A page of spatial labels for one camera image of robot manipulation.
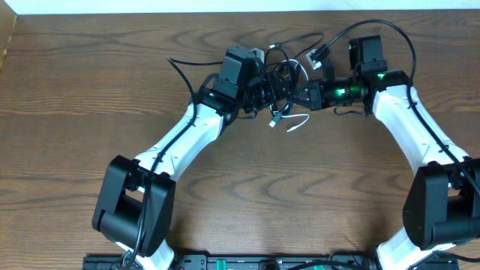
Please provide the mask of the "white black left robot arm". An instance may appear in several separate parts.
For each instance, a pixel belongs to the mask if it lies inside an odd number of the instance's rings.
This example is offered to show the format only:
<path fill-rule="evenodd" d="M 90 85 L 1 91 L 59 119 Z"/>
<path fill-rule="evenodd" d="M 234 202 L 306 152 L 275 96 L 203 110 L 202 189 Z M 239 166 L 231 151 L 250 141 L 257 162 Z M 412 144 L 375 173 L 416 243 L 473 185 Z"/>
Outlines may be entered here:
<path fill-rule="evenodd" d="M 174 253 L 166 237 L 176 185 L 196 156 L 244 111 L 250 119 L 295 89 L 298 70 L 289 61 L 269 70 L 260 49 L 231 46 L 221 69 L 210 73 L 178 123 L 133 159 L 116 156 L 106 168 L 92 226 L 125 252 L 113 269 L 168 269 Z"/>

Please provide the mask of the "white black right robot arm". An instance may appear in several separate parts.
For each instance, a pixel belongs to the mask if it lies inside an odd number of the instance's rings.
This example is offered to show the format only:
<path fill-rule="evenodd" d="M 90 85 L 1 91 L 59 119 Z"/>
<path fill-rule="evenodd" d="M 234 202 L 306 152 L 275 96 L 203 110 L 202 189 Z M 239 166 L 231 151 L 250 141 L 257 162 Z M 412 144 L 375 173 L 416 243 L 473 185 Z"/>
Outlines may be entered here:
<path fill-rule="evenodd" d="M 310 110 L 364 104 L 409 162 L 414 179 L 402 228 L 378 245 L 378 269 L 415 269 L 433 256 L 479 237 L 479 160 L 455 145 L 429 115 L 402 70 L 390 70 L 380 36 L 349 41 L 351 77 L 337 78 L 327 46 L 306 59 L 321 79 L 300 85 L 292 102 Z"/>

